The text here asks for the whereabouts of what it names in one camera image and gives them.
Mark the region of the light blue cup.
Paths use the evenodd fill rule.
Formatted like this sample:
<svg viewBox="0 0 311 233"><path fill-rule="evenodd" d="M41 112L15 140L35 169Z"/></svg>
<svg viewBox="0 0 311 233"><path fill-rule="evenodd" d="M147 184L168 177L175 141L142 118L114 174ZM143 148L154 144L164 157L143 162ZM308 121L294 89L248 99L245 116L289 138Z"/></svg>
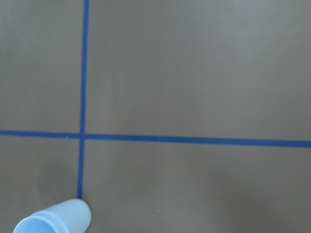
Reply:
<svg viewBox="0 0 311 233"><path fill-rule="evenodd" d="M31 215L49 223L57 233L84 233L91 223L91 210L81 199L70 199Z"/></svg>
<svg viewBox="0 0 311 233"><path fill-rule="evenodd" d="M64 221L56 214L48 211L36 212L21 220L13 233L68 233Z"/></svg>

